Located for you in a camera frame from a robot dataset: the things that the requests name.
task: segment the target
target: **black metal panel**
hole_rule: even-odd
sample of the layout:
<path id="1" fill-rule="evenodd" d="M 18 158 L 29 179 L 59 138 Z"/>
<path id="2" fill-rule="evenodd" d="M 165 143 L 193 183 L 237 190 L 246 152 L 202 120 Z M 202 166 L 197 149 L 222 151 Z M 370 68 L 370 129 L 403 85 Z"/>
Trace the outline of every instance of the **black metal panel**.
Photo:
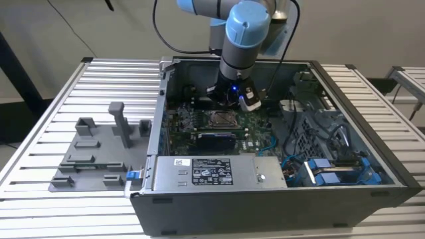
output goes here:
<path id="1" fill-rule="evenodd" d="M 375 210 L 392 207 L 404 189 L 133 194 L 130 202 L 149 236 L 246 233 L 352 227 Z M 154 203 L 161 198 L 169 203 Z"/>
<path id="2" fill-rule="evenodd" d="M 0 67 L 10 83 L 13 84 L 25 104 L 35 118 L 39 118 L 46 104 L 21 66 L 18 59 L 0 32 Z"/>

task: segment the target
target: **blue connector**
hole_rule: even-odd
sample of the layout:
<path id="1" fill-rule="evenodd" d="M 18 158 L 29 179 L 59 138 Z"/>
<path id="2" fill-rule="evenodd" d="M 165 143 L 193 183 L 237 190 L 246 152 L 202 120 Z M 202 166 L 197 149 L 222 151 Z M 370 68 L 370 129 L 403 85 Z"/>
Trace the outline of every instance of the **blue connector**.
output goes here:
<path id="1" fill-rule="evenodd" d="M 129 171 L 126 172 L 126 181 L 137 181 L 141 179 L 139 171 Z"/>

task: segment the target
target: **power supply label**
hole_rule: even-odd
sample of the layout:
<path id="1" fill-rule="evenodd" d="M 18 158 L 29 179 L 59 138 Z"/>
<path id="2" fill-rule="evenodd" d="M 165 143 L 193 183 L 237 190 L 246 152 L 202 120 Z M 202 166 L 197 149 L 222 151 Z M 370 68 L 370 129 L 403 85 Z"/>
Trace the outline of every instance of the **power supply label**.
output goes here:
<path id="1" fill-rule="evenodd" d="M 233 185 L 229 158 L 193 158 L 191 183 L 197 186 Z"/>

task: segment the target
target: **motherboard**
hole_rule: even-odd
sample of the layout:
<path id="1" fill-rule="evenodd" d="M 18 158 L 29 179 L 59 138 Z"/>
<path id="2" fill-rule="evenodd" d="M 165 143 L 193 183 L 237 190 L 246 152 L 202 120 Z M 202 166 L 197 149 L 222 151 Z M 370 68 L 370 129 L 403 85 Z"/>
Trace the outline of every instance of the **motherboard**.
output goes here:
<path id="1" fill-rule="evenodd" d="M 167 115 L 170 155 L 280 156 L 264 111 L 202 110 L 182 104 Z"/>

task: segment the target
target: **robotic arm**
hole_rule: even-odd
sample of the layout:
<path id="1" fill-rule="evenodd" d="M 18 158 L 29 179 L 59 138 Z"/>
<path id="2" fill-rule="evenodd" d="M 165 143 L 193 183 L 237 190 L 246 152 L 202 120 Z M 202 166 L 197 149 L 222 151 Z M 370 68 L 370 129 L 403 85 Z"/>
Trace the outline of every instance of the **robotic arm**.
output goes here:
<path id="1" fill-rule="evenodd" d="M 252 111 L 260 101 L 248 76 L 267 36 L 275 0 L 177 0 L 177 5 L 225 24 L 219 72 L 215 84 L 206 89 L 207 97 L 223 106 L 238 103 L 243 111 Z"/>

